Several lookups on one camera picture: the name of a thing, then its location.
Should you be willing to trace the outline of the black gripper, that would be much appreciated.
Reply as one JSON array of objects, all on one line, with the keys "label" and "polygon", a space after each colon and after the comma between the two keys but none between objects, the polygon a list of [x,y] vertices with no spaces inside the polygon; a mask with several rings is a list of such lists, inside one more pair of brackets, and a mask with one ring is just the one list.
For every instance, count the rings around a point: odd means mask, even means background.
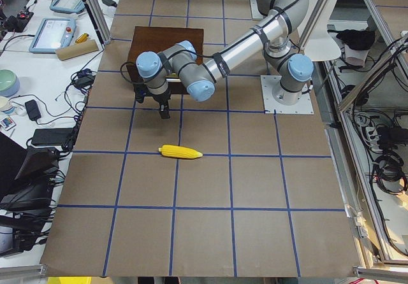
[{"label": "black gripper", "polygon": [[168,84],[159,88],[150,88],[146,84],[134,84],[135,100],[143,103],[146,97],[152,97],[159,104],[159,114],[162,119],[170,118],[169,100],[171,92]]}]

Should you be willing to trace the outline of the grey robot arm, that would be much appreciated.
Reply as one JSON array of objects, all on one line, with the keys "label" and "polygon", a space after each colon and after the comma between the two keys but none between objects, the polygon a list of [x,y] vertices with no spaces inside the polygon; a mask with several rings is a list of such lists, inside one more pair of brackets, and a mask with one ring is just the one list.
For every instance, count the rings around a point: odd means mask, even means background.
[{"label": "grey robot arm", "polygon": [[250,56],[261,51],[277,71],[282,71],[280,86],[290,94],[301,94],[313,71],[312,61],[290,50],[289,34],[304,20],[309,0],[256,0],[263,20],[225,49],[197,64],[193,44],[180,41],[162,52],[142,52],[135,60],[138,78],[132,82],[135,99],[142,103],[152,97],[159,105],[161,118],[169,118],[171,90],[167,77],[175,73],[187,93],[198,102],[211,98],[215,83],[227,77]]}]

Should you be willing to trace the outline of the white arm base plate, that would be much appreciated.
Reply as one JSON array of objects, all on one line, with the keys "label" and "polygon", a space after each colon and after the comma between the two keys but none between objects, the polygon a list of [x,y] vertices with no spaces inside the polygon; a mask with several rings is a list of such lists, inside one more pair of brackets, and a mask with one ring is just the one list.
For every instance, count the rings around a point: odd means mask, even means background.
[{"label": "white arm base plate", "polygon": [[301,91],[290,93],[281,87],[281,76],[261,75],[264,112],[266,114],[313,115],[307,84]]}]

